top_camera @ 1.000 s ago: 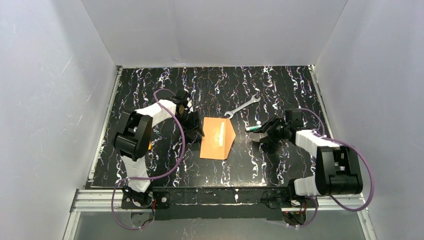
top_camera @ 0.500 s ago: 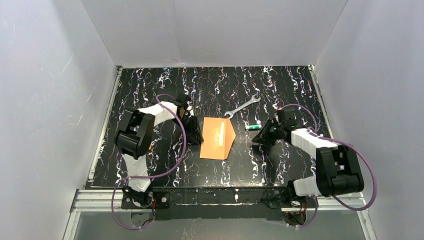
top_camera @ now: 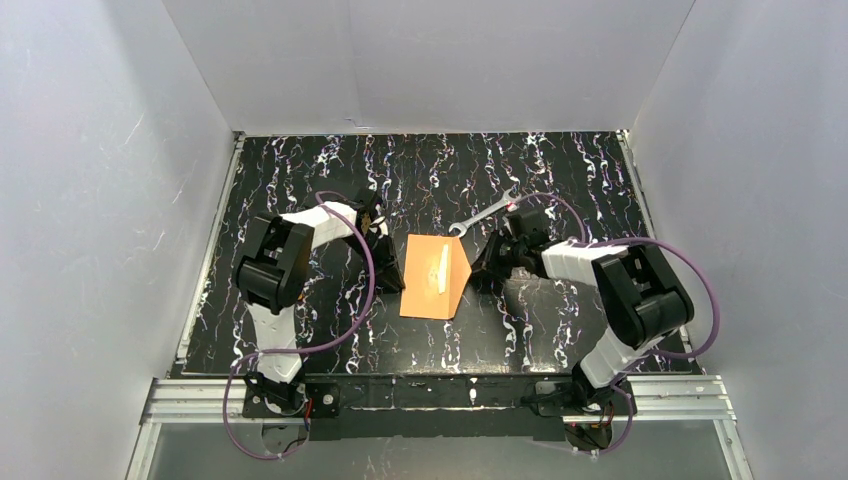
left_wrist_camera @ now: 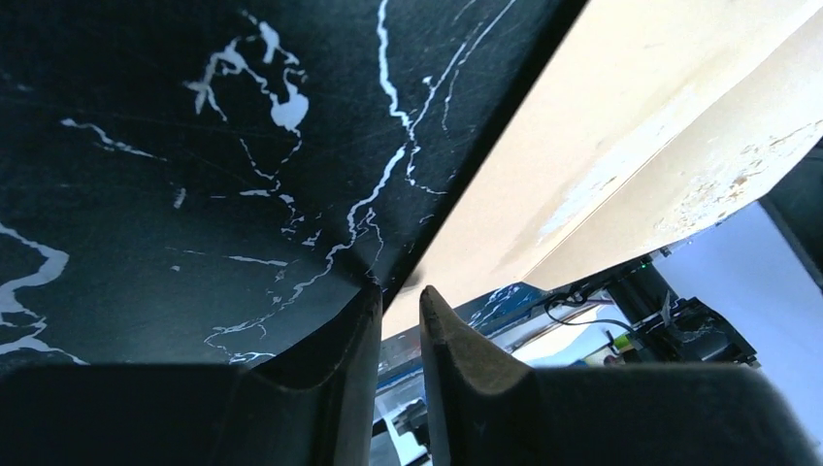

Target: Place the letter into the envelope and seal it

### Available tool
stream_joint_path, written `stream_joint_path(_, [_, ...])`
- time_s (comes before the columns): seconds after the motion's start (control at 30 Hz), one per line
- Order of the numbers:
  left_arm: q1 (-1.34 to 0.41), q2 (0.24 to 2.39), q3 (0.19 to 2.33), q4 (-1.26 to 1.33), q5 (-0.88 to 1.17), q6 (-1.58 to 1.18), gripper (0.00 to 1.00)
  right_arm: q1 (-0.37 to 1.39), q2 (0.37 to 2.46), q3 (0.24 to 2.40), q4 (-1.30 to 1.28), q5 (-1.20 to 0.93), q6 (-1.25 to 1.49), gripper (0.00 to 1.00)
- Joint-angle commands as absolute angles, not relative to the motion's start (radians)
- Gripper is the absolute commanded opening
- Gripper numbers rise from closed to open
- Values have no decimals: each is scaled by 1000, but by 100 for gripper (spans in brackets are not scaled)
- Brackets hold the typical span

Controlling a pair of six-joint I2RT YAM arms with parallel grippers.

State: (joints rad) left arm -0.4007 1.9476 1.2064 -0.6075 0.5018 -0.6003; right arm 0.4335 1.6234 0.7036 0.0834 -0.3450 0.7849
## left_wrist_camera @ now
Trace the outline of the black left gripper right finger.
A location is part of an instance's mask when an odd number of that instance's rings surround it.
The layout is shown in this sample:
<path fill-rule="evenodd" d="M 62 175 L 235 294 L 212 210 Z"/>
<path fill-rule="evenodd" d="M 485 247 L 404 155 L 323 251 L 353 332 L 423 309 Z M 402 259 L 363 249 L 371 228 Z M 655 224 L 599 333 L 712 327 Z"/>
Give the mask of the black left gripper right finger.
<path fill-rule="evenodd" d="M 734 364 L 534 368 L 419 298 L 437 465 L 813 465 L 783 397 Z"/>

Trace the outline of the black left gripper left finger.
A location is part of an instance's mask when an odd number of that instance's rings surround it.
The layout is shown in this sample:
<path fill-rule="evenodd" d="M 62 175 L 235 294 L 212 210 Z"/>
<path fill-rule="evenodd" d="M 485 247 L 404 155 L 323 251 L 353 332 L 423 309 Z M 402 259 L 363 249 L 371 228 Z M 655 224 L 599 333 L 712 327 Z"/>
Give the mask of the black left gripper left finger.
<path fill-rule="evenodd" d="M 1 381 L 5 465 L 365 465 L 381 293 L 361 289 L 278 356 L 44 365 Z"/>

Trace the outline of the orange paper envelope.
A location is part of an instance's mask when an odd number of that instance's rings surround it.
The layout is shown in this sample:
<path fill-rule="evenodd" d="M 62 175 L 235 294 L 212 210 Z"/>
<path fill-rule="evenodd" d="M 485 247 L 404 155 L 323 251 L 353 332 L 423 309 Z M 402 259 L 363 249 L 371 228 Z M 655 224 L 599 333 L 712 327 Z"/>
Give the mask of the orange paper envelope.
<path fill-rule="evenodd" d="M 592 1 L 388 306 L 551 290 L 771 190 L 822 135 L 818 1 Z"/>

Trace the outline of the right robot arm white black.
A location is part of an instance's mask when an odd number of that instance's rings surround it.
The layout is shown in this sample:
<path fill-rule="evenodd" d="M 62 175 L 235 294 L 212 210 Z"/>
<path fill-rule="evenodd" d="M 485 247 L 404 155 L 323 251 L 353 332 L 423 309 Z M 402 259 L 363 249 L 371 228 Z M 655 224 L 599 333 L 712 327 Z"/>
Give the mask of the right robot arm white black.
<path fill-rule="evenodd" d="M 573 326 L 553 316 L 558 307 L 582 309 L 607 302 L 626 318 L 596 318 L 589 324 L 618 327 L 595 354 L 603 365 L 643 362 L 732 363 L 757 368 L 756 350 L 724 316 L 696 297 L 679 297 L 643 255 L 549 292 L 540 306 L 553 322 Z"/>

